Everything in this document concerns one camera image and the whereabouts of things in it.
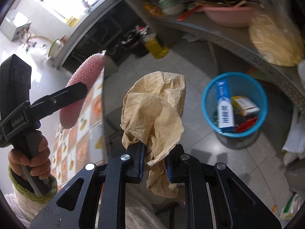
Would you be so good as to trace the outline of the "left forearm green cuff sleeve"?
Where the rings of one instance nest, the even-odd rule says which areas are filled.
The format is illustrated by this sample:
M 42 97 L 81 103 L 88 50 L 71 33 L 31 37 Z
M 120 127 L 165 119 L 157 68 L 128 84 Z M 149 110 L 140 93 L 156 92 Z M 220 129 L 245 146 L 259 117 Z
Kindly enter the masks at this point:
M 12 182 L 13 192 L 4 195 L 4 197 L 16 217 L 26 228 L 30 228 L 30 224 L 35 216 L 57 194 L 56 178 L 50 175 L 48 180 L 51 191 L 46 195 L 37 196 L 34 192 L 30 191 L 30 184 L 14 173 L 11 166 L 8 166 L 8 175 Z

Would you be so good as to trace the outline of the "person's left hand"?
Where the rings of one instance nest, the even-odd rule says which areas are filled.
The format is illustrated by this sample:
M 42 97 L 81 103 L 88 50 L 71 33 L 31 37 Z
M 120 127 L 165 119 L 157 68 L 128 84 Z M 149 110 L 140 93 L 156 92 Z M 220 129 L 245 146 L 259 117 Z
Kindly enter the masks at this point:
M 30 166 L 30 175 L 33 177 L 39 177 L 40 180 L 47 179 L 51 175 L 51 161 L 49 159 L 50 149 L 48 148 L 48 142 L 44 135 L 42 135 L 40 143 L 38 145 L 38 154 L 29 160 L 26 155 L 21 153 L 17 149 L 12 149 L 8 153 L 8 161 L 12 171 L 27 181 L 25 174 L 23 173 L 22 166 Z

